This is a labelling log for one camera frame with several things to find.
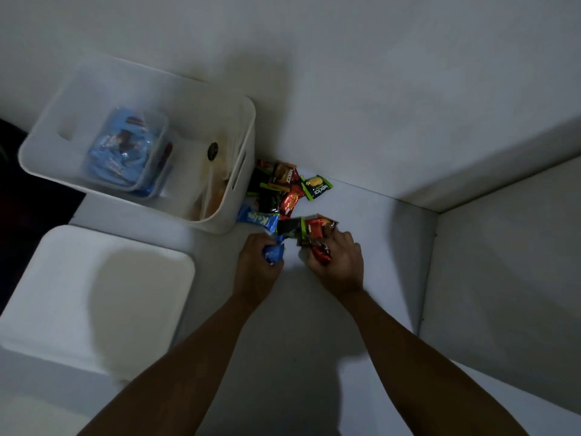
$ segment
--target person's right hand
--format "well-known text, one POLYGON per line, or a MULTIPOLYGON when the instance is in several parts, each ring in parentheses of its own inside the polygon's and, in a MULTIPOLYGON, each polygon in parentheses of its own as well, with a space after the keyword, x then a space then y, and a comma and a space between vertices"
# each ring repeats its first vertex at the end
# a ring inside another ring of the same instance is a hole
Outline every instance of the person's right hand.
POLYGON ((361 245, 353 241, 351 233, 331 231, 325 227, 325 243, 329 247, 331 260, 323 266, 309 250, 307 266, 319 278, 323 286, 337 298, 341 295, 363 290, 363 256, 361 245))

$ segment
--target person's left arm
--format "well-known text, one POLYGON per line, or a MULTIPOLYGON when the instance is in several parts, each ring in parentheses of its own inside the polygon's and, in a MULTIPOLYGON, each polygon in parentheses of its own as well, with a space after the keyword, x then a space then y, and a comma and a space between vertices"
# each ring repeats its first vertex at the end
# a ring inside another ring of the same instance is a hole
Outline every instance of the person's left arm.
POLYGON ((226 304, 123 389, 79 436, 193 435, 214 400, 242 327, 282 270, 282 261, 270 266, 262 257, 263 248, 274 244, 266 234, 249 236, 226 304))

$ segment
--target hand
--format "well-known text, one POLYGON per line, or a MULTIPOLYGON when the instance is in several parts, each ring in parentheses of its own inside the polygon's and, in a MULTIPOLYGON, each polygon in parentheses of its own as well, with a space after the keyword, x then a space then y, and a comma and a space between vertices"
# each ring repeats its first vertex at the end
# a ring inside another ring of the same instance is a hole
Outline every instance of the hand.
POLYGON ((319 278, 323 286, 337 298, 341 295, 363 290, 363 256, 361 245, 353 242, 351 233, 331 231, 325 227, 325 243, 329 247, 331 260, 323 266, 309 250, 307 266, 319 278))
POLYGON ((268 245, 276 245, 267 234, 251 234, 238 256, 234 294, 242 295, 257 307, 270 293, 282 271, 284 261, 270 265, 262 256, 268 245))

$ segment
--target blue kalpa wrapper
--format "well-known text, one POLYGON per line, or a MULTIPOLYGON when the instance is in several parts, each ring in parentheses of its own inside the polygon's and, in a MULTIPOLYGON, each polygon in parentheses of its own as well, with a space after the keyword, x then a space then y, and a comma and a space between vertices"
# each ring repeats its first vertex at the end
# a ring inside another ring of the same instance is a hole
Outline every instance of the blue kalpa wrapper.
POLYGON ((238 212, 239 222, 254 223, 265 228, 269 233, 277 230, 278 214, 264 214, 257 211, 252 211, 248 205, 242 205, 238 212))
POLYGON ((275 264, 282 260, 282 255, 285 253, 285 245, 282 244, 285 237, 277 235, 276 242, 278 245, 266 246, 262 250, 262 256, 269 264, 275 264))

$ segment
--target dark brown oval object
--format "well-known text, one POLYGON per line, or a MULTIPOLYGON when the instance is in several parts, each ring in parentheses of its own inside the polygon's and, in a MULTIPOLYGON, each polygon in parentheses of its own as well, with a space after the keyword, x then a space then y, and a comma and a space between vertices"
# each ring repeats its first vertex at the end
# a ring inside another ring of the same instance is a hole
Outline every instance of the dark brown oval object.
POLYGON ((214 160, 218 155, 218 142, 212 142, 208 147, 208 160, 214 160))

